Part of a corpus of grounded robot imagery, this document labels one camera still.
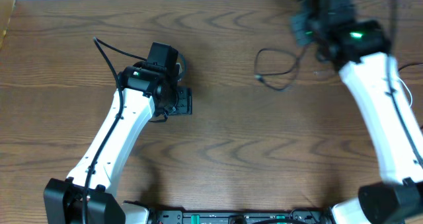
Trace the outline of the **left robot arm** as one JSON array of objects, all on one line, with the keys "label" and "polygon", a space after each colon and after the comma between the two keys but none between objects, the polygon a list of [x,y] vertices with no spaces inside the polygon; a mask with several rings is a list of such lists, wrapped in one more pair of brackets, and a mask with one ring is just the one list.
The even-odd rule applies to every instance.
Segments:
[{"label": "left robot arm", "polygon": [[119,73],[112,106],[87,152],[65,180],[44,189],[48,223],[148,223],[150,210],[116,201],[120,178],[142,129],[192,114],[192,90],[178,85],[179,63],[138,62]]}]

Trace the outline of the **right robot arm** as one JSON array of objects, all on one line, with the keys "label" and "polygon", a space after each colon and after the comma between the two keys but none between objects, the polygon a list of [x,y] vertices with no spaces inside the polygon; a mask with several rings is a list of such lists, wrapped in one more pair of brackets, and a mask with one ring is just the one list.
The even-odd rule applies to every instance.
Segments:
[{"label": "right robot arm", "polygon": [[298,0],[292,28],[316,44],[354,97],[369,132],[381,180],[332,206],[323,223],[403,223],[422,213],[422,130],[391,53],[393,38],[376,20],[359,20],[352,0]]}]

